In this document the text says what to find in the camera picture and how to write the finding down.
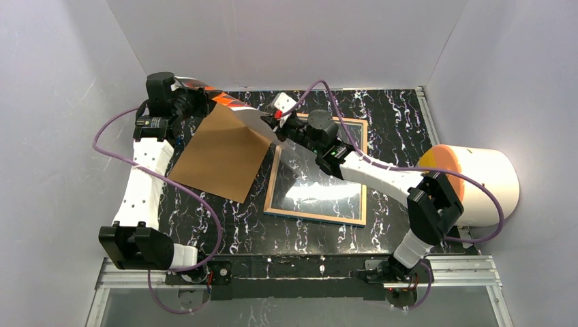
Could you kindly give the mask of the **hot air balloon photo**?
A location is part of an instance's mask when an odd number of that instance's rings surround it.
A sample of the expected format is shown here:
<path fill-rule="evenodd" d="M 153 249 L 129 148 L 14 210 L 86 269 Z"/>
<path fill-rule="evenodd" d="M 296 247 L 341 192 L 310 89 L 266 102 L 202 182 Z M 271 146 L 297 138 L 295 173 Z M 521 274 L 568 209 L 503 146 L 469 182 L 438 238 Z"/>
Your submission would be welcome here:
<path fill-rule="evenodd" d="M 255 109 L 228 93 L 211 87 L 194 78 L 176 76 L 175 87 L 192 89 L 194 91 L 203 89 L 207 92 L 211 105 L 221 104 L 229 107 L 229 109 L 234 112 L 235 117 L 242 121 L 253 132 L 264 137 L 274 145 L 281 144 L 273 130 L 261 119 L 262 116 L 266 115 L 265 112 Z"/>

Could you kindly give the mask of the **brown cardboard backing board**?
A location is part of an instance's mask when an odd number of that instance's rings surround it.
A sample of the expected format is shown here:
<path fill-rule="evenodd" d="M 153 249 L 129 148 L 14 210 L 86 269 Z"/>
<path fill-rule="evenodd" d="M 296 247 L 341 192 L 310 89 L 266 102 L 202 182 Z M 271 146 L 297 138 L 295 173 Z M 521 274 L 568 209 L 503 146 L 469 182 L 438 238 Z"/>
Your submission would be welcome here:
<path fill-rule="evenodd" d="M 218 104 L 198 126 L 169 179 L 243 203 L 270 144 Z"/>

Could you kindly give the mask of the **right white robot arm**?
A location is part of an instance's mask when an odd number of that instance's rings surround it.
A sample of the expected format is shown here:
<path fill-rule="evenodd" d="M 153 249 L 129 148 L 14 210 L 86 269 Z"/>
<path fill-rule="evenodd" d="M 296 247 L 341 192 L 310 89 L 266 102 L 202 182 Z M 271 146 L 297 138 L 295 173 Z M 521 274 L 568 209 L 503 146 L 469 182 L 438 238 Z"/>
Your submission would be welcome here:
<path fill-rule="evenodd" d="M 280 110 L 261 119 L 280 142 L 291 140 L 314 153 L 325 174 L 368 186 L 407 208 L 410 229 L 392 255 L 359 273 L 366 283 L 412 279 L 416 265 L 442 243 L 464 212 L 445 174 L 400 170 L 358 153 L 352 142 L 339 137 L 341 129 L 326 110 L 315 110 L 305 120 Z"/>

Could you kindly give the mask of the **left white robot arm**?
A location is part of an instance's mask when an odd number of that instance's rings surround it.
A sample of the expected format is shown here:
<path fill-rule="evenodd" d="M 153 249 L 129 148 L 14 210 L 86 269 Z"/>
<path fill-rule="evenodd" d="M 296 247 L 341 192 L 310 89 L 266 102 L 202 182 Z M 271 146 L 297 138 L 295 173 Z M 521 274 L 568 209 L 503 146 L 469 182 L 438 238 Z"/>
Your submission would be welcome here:
<path fill-rule="evenodd" d="M 176 244 L 159 230 L 159 204 L 167 184 L 181 124 L 205 118 L 215 104 L 212 88 L 193 78 L 158 72 L 147 77 L 148 98 L 133 112 L 131 172 L 110 226 L 100 228 L 101 246 L 118 269 L 172 270 L 198 267 L 198 250 Z"/>

